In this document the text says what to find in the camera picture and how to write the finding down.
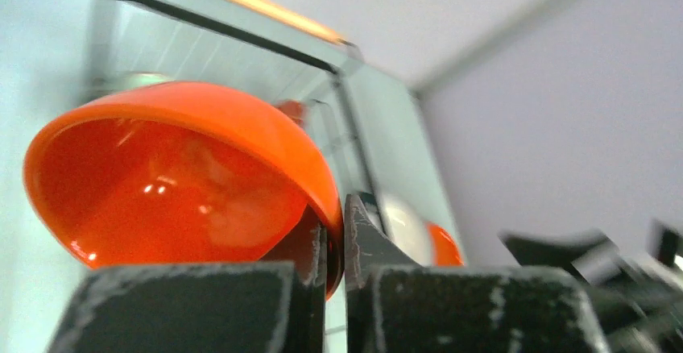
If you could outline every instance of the orange bowl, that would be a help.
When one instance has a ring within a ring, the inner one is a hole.
[[[434,245],[434,263],[437,266],[464,266],[460,250],[449,233],[433,222],[427,223],[429,235]]]
[[[328,293],[343,271],[342,213],[325,158],[285,114],[246,93],[168,82],[49,123],[24,183],[38,215],[92,268],[254,261],[307,206],[328,229]]]

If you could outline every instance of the black strip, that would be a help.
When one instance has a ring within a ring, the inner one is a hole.
[[[370,171],[370,157],[367,155],[367,151],[364,146],[365,144],[363,143],[360,131],[358,130],[358,124],[354,118],[354,108],[351,105],[351,99],[349,94],[346,92],[346,88],[344,87],[344,82],[342,79],[335,73],[332,73],[332,75],[332,84],[336,90],[334,93],[337,95],[337,99],[341,105],[341,112],[344,113],[346,120],[350,121],[349,129],[351,135],[356,137],[356,148],[358,149],[358,155],[361,157],[361,169],[367,180],[367,186],[370,187],[370,193],[377,197],[379,196],[379,189],[377,187],[377,182]],[[384,217],[384,212],[382,210],[377,210],[377,217],[379,218],[379,228],[383,233],[388,233],[388,221]]]
[[[259,48],[267,49],[268,51],[280,54],[282,56],[286,56],[290,59],[297,60],[301,63],[311,65],[313,67],[316,67],[318,69],[325,70],[329,73],[336,74],[337,69],[333,67],[330,63],[327,63],[326,61],[320,60],[316,57],[307,55],[301,51],[297,51],[294,48],[290,48],[286,45],[276,43],[275,41],[263,38],[258,35],[254,35],[253,33],[250,33],[248,31],[244,31],[243,29],[239,29],[236,27],[233,27],[231,25],[228,25],[226,23],[221,23],[217,20],[210,19],[208,17],[199,15],[197,13],[191,12],[189,10],[185,10],[183,8],[180,8],[178,6],[174,6],[172,4],[169,4],[167,2],[162,2],[160,0],[118,0],[118,1],[126,1],[126,2],[133,2],[135,4],[138,4],[140,6],[145,6],[148,9],[151,9],[155,12],[159,12],[162,15],[172,17],[176,20],[185,22],[185,23],[190,23],[192,25],[195,25],[197,27],[202,27],[204,29],[207,29],[209,31],[214,31],[216,33],[219,33],[221,35],[229,36],[235,39],[239,39],[241,41],[244,41],[245,43],[249,43],[251,45],[254,45]]]

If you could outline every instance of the orange plastic bowl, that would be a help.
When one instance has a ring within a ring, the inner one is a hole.
[[[333,176],[285,114],[246,93],[169,82],[115,93],[49,123],[24,183],[38,215],[92,268],[254,261],[307,206],[328,229],[328,293],[341,279]]]
[[[435,265],[445,267],[464,266],[460,250],[449,233],[433,222],[428,222],[427,228],[434,246]]]

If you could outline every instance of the black mechanical part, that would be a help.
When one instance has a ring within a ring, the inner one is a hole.
[[[519,264],[561,268],[580,280],[584,278],[574,262],[598,249],[608,251],[615,247],[598,230],[584,234],[581,241],[548,241],[517,234],[502,234],[500,238]]]
[[[588,296],[555,268],[423,268],[346,199],[349,352],[608,352]]]
[[[308,210],[271,261],[92,271],[48,351],[322,351],[327,246]]]
[[[683,239],[678,230],[673,227],[655,220],[653,223],[656,235],[655,257],[668,268],[677,268],[674,260],[679,254],[683,254]]]
[[[682,323],[683,301],[679,301],[607,337],[614,353],[658,352],[659,345],[675,335]]]
[[[606,334],[636,322],[644,316],[637,303],[620,293],[587,284],[584,284],[583,288],[588,294],[602,331]]]

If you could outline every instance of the scratched black surface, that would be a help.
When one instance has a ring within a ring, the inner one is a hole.
[[[577,282],[548,268],[423,268],[346,199],[349,352],[607,352]]]
[[[73,298],[49,351],[264,352],[284,341],[282,302],[295,279],[291,263],[97,270]]]

